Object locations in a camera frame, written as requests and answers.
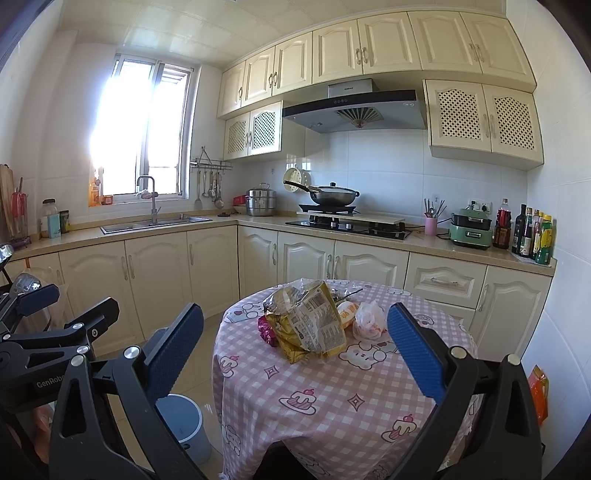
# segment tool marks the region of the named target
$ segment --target blue bucket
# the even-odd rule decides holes
[[[171,393],[156,400],[156,408],[174,437],[196,464],[207,462],[212,454],[199,406],[184,395]]]

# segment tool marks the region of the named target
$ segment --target stainless steel pot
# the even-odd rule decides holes
[[[246,212],[251,217],[269,217],[277,207],[277,192],[269,188],[268,183],[261,183],[260,188],[248,190]]]
[[[334,182],[330,182],[330,186],[323,187],[311,187],[288,180],[284,180],[283,183],[294,185],[305,192],[309,192],[312,201],[318,205],[346,207],[353,203],[353,201],[359,196],[357,190],[337,187]]]

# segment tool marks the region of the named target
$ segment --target green appliance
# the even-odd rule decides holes
[[[456,245],[486,250],[492,245],[491,219],[488,218],[488,212],[474,210],[474,205],[469,205],[458,213],[452,213],[449,235]]]

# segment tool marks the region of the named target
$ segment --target faucet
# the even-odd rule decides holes
[[[141,179],[152,179],[152,224],[156,225],[158,223],[158,212],[162,208],[156,209],[156,197],[158,196],[158,192],[156,192],[156,180],[150,175],[140,175],[138,181],[135,183],[138,187]]]

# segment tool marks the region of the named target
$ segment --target sink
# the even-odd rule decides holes
[[[144,220],[142,222],[117,223],[116,225],[107,225],[100,227],[105,235],[110,233],[131,232],[135,230],[147,230],[158,226],[183,225],[185,223],[200,223],[211,222],[211,218],[191,217],[181,215],[178,218],[163,218],[154,224],[151,220]]]

